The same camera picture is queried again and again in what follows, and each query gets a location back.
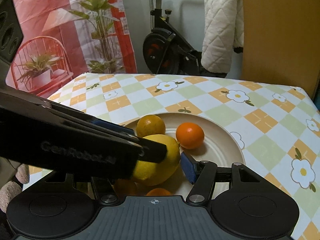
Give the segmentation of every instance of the chair backrest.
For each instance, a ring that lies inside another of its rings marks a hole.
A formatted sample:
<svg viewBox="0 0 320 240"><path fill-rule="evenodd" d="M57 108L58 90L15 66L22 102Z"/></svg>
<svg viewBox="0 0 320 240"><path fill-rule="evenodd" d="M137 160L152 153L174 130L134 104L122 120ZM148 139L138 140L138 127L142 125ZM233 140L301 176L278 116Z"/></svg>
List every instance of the chair backrest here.
<svg viewBox="0 0 320 240"><path fill-rule="evenodd" d="M53 72L57 69L65 70L68 74L71 72L66 50L61 42L50 36L38 36L20 46L11 64L11 73L17 89L27 92L38 89L35 88L32 79L19 78L26 72L24 64L31 61L31 56L43 55L45 53L60 58L52 66Z"/></svg>
<svg viewBox="0 0 320 240"><path fill-rule="evenodd" d="M302 87L320 77L320 0L243 0L241 79Z"/></svg>

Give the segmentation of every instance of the exercise bike flywheel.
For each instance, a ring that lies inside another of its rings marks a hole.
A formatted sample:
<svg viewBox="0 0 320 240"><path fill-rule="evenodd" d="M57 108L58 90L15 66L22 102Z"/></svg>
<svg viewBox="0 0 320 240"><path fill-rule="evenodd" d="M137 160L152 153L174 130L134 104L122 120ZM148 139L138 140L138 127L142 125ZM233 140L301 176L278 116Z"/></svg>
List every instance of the exercise bike flywheel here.
<svg viewBox="0 0 320 240"><path fill-rule="evenodd" d="M143 57L147 67L153 74L174 75L179 71L180 57L176 52L175 44L167 44L166 38L160 34L150 33L145 38L143 43Z"/></svg>

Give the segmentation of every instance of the white wall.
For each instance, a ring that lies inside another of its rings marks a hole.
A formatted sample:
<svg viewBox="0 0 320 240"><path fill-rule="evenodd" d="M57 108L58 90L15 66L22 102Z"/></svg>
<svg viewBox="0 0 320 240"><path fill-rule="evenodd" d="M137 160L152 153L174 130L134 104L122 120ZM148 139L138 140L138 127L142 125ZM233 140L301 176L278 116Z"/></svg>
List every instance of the white wall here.
<svg viewBox="0 0 320 240"><path fill-rule="evenodd" d="M138 73L150 73L142 54L144 38L150 33L149 0L123 0L123 3ZM163 14L165 9L172 10L170 23L195 49L201 51L204 39L204 0L163 0L162 9ZM227 77L239 79L241 64L242 54L234 53Z"/></svg>

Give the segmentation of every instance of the beige plate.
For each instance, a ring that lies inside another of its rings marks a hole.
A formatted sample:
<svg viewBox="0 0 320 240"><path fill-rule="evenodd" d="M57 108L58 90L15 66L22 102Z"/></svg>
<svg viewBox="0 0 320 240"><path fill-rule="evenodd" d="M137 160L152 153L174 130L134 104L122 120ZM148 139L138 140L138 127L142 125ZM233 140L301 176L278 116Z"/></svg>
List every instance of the beige plate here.
<svg viewBox="0 0 320 240"><path fill-rule="evenodd" d="M185 151L191 154L197 161L208 160L215 162L219 167L231 167L232 163L243 163L244 157L241 149L234 138L221 126L204 117L186 113L162 113L156 114L165 123L166 134L176 138L177 127L184 122L198 124L204 131L204 144L195 150L185 150L180 148L180 152ZM125 125L136 131L138 119ZM139 193L146 194L153 188L165 188L174 195L182 195L186 199L192 185L185 178L181 167L164 183L154 187L138 185ZM217 183L213 193L216 197L221 192L228 189L228 183Z"/></svg>

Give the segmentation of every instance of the tablecloth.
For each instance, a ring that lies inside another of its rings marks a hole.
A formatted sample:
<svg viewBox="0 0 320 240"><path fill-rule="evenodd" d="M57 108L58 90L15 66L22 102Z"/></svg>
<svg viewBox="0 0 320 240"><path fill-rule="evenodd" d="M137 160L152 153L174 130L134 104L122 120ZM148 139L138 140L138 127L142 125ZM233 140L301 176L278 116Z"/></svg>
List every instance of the tablecloth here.
<svg viewBox="0 0 320 240"><path fill-rule="evenodd" d="M84 73L49 99L118 124L162 112L213 120L235 138L249 168L298 203L292 237L320 239L320 114L303 89L210 77ZM30 183L48 172L31 167Z"/></svg>

